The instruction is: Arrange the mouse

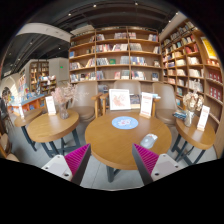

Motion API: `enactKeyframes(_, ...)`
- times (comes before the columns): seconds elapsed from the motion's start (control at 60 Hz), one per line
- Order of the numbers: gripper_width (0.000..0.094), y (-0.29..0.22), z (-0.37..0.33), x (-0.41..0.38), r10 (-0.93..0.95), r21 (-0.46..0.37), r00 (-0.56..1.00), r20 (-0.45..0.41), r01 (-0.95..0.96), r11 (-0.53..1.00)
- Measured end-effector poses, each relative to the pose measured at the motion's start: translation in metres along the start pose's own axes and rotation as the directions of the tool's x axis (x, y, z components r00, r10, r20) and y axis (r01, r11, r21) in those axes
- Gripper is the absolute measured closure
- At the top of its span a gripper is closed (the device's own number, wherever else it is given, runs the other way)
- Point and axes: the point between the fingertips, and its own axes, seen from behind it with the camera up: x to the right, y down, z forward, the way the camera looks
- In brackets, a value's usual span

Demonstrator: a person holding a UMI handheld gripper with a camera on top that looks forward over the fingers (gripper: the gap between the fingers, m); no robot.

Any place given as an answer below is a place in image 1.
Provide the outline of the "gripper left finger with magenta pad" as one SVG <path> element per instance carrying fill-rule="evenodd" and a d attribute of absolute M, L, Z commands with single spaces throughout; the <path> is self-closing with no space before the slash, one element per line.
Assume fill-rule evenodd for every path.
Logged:
<path fill-rule="evenodd" d="M 91 145 L 86 144 L 66 156 L 56 155 L 42 169 L 80 185 L 91 155 Z"/>

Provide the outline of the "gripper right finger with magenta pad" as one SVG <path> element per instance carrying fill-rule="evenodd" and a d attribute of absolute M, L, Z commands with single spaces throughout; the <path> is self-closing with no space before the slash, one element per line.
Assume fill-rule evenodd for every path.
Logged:
<path fill-rule="evenodd" d="M 132 145 L 132 155 L 144 185 L 182 169 L 182 166 L 169 155 L 158 155 L 137 144 Z"/>

